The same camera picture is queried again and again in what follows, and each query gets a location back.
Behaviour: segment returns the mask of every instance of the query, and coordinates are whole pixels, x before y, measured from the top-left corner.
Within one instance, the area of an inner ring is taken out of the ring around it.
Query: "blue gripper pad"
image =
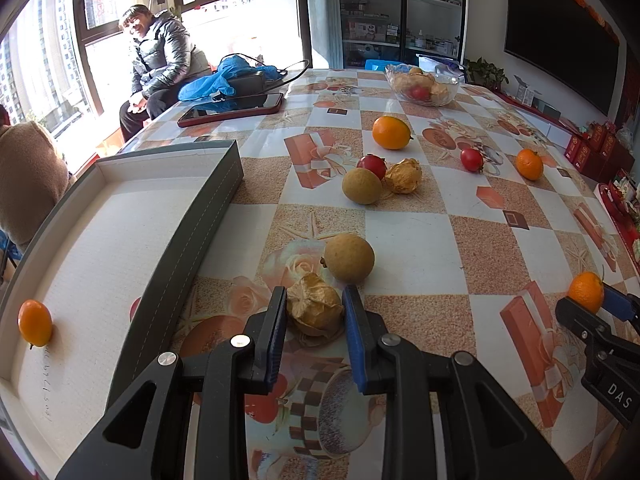
[[[278,305],[276,319],[273,326],[273,335],[267,350],[267,371],[265,381],[269,385],[269,391],[278,380],[280,371],[280,361],[282,360],[282,349],[284,348],[284,336],[287,332],[287,295]]]
[[[602,307],[609,313],[616,316],[620,321],[630,321],[636,316],[631,300],[624,294],[604,284],[604,302]]]
[[[358,386],[358,391],[364,393],[367,387],[366,373],[366,348],[367,316],[360,300],[358,289],[355,285],[347,285],[342,292],[342,304],[345,309],[345,326],[347,336],[347,348],[351,361],[353,382]],[[375,340],[372,339],[375,351]]]

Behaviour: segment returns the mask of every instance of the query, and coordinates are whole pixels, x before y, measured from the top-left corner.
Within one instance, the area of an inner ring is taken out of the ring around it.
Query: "television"
[[[576,0],[509,0],[504,50],[609,113],[618,42]]]

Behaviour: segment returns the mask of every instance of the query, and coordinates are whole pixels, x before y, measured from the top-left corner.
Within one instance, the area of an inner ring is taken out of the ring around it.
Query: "smartphone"
[[[186,128],[195,124],[213,123],[239,117],[274,114],[282,106],[284,94],[261,94],[249,97],[219,99],[195,105],[179,120],[178,126]]]

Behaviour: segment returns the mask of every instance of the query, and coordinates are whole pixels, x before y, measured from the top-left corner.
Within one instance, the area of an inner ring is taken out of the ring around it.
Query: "man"
[[[144,5],[134,5],[122,15],[120,27],[132,38],[132,95],[120,107],[126,141],[146,119],[154,120],[176,104],[183,85],[210,75],[211,69],[204,52],[168,10],[153,15]]]
[[[75,181],[49,133],[34,121],[10,126],[0,105],[0,229],[21,253]]]

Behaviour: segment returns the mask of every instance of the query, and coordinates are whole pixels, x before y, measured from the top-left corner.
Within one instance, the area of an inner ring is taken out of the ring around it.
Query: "person in beige sweater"
[[[11,126],[0,105],[0,229],[20,252],[75,180],[49,133],[34,121]]]

